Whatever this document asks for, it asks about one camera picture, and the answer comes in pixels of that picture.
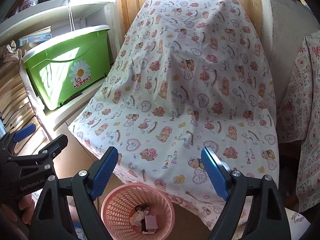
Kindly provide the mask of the left human hand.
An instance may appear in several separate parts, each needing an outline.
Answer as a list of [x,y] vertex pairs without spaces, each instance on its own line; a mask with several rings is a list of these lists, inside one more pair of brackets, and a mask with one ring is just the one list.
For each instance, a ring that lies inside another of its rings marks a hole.
[[[32,199],[32,195],[26,195],[22,197],[18,202],[18,207],[22,211],[21,221],[24,224],[31,224],[31,220],[34,214],[35,202]],[[5,204],[1,204],[1,211],[12,222],[17,222],[17,216],[14,211]]]

